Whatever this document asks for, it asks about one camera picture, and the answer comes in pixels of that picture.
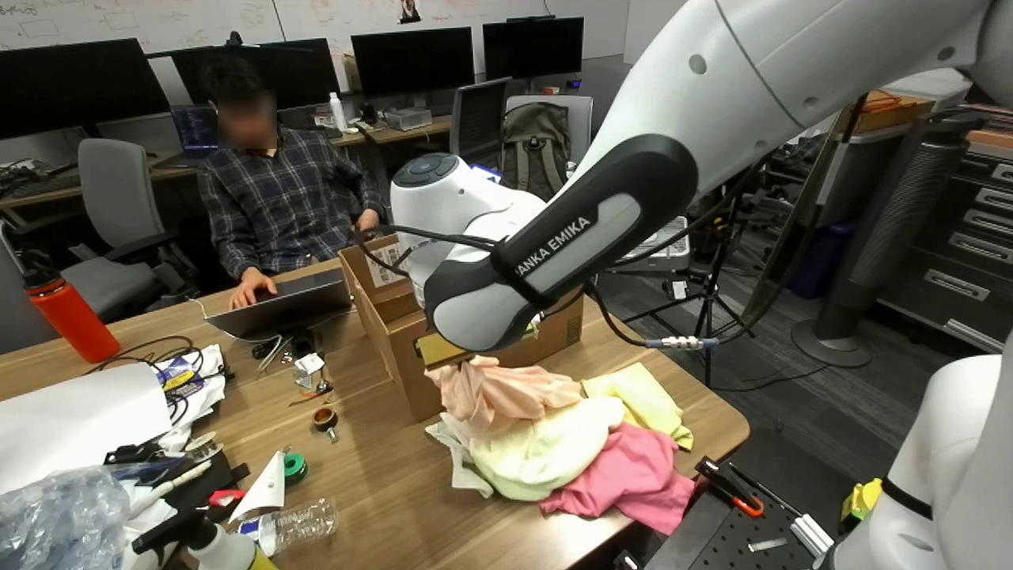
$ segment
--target green object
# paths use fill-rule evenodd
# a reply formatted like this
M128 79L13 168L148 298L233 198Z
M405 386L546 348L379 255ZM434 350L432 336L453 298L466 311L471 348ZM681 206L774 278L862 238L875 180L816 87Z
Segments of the green object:
M308 477L308 457L304 452L284 452L284 485L299 485Z

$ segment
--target floor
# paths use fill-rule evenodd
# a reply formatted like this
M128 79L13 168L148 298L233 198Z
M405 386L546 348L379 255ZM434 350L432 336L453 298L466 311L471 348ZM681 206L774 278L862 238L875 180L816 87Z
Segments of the floor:
M743 311L762 270L762 243L738 245L723 270L723 301ZM598 288L618 315L638 315L669 298L663 280L603 276ZM641 336L665 336L665 328L693 331L698 302L669 308L659 315L631 320ZM910 425L914 422L928 377L961 356L968 345L923 328L890 311L875 308L857 331L867 350L862 367L835 367L800 350L820 312L820 298L781 291L757 320L755 336L738 336L713 348L708 386L734 403L755 432L732 452L734 465L781 495L791 507L812 514L827 532L840 528L840 504L855 480L877 477L890 467ZM716 311L716 328L738 328L725 311ZM701 350L669 350L677 363L707 377ZM627 566L730 566L723 546L732 546L734 566L805 566L807 553L798 542L768 553L746 553L743 543L785 528L755 528L725 504L707 498L693 504L675 538L663 542L638 524L606 553Z

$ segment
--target red bottle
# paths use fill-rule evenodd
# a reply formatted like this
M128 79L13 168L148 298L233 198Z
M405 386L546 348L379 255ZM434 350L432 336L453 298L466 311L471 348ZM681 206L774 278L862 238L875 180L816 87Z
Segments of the red bottle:
M120 343L71 280L47 278L29 285L29 301L85 361L111 361L120 353Z

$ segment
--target bag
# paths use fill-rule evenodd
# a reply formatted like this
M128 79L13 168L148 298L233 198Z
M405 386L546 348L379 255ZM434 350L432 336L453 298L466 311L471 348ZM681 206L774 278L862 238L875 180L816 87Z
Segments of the bag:
M567 180L571 109L548 102L509 108L505 118L505 185L550 198Z

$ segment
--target pink cloth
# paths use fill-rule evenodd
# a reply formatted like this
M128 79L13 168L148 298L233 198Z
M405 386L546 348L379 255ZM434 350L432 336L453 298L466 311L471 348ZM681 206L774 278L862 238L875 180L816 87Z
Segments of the pink cloth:
M550 409L571 409L582 399L572 377L546 367L502 367L496 356L434 367L429 377L440 386L443 409L479 431L546 418Z
M671 534L698 487L675 470L675 452L671 435L621 425L577 480L542 501L542 514L592 518L613 507L651 532Z

